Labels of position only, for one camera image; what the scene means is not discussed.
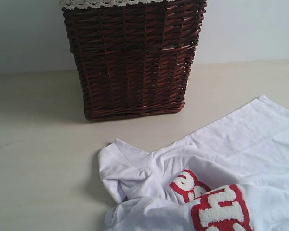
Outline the dark brown wicker basket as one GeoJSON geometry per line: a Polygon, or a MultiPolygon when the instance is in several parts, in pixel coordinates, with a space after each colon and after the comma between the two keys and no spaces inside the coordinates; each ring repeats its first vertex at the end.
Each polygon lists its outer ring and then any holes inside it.
{"type": "Polygon", "coordinates": [[[204,18],[204,0],[61,9],[87,120],[177,113],[204,18]]]}

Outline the cream lace basket liner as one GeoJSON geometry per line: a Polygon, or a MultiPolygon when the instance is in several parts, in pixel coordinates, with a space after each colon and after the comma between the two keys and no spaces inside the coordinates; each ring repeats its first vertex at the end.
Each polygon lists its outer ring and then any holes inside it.
{"type": "Polygon", "coordinates": [[[124,7],[127,5],[161,3],[164,0],[60,0],[61,9],[98,9],[101,7],[124,7]]]}

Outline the white t-shirt with red print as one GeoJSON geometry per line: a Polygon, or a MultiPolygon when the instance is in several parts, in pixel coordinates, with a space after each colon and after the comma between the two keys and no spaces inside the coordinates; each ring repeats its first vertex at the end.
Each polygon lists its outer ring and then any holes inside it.
{"type": "Polygon", "coordinates": [[[162,149],[99,152],[106,231],[289,231],[289,110],[261,96],[162,149]]]}

